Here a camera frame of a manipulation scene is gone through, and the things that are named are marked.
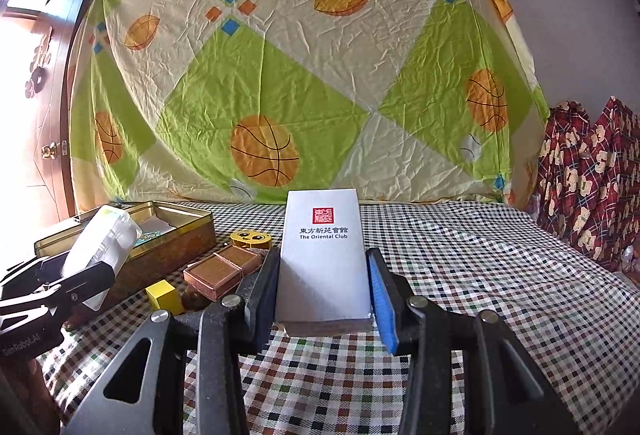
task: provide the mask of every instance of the door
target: door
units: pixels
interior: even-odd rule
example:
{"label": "door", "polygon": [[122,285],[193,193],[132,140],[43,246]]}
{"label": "door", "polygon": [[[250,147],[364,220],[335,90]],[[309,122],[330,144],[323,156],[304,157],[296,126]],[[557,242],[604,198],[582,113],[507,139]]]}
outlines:
{"label": "door", "polygon": [[73,39],[92,0],[50,0],[33,30],[40,37],[26,86],[31,122],[25,145],[25,182],[40,201],[40,227],[75,214],[68,149],[68,102],[73,73],[68,64]]}

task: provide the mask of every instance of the red plaid fabric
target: red plaid fabric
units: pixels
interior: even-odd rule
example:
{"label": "red plaid fabric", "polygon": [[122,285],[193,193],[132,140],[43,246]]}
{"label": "red plaid fabric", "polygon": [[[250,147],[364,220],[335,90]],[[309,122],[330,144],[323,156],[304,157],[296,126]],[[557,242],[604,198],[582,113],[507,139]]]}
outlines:
{"label": "red plaid fabric", "polygon": [[593,125],[580,104],[564,102],[540,151],[538,225],[610,271],[640,229],[639,126],[615,97]]}

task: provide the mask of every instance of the gold door handle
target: gold door handle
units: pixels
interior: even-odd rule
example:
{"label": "gold door handle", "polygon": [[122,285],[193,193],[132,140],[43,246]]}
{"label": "gold door handle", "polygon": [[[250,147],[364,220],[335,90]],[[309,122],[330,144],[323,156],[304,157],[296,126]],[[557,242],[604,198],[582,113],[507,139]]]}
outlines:
{"label": "gold door handle", "polygon": [[44,145],[40,152],[42,153],[43,159],[54,160],[56,158],[56,155],[58,155],[58,146],[55,142],[52,142],[49,145]]}

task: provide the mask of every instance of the white box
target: white box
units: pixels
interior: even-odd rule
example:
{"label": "white box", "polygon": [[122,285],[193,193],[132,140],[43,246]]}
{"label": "white box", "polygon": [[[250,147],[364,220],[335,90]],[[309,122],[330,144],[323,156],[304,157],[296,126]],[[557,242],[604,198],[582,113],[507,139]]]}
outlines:
{"label": "white box", "polygon": [[369,275],[356,190],[289,192],[276,321],[290,336],[371,330]]}

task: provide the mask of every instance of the bed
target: bed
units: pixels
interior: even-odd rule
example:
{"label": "bed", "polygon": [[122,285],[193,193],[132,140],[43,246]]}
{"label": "bed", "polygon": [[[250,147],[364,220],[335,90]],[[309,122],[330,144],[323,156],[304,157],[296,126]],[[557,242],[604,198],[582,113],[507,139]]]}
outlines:
{"label": "bed", "polygon": [[[186,205],[210,209],[221,243],[238,227],[282,234],[284,206]],[[640,291],[501,204],[361,206],[366,247],[416,293],[447,310],[504,317],[545,372],[580,430],[604,433],[640,379]],[[184,288],[181,273],[168,280]],[[118,349],[150,314],[138,293],[42,356],[47,385],[69,418]],[[261,355],[241,359],[252,433],[395,433],[407,357],[385,353],[377,332],[286,338],[274,329]],[[184,432],[195,433],[195,357],[185,378]],[[452,433],[463,433],[462,358],[452,357]]]}

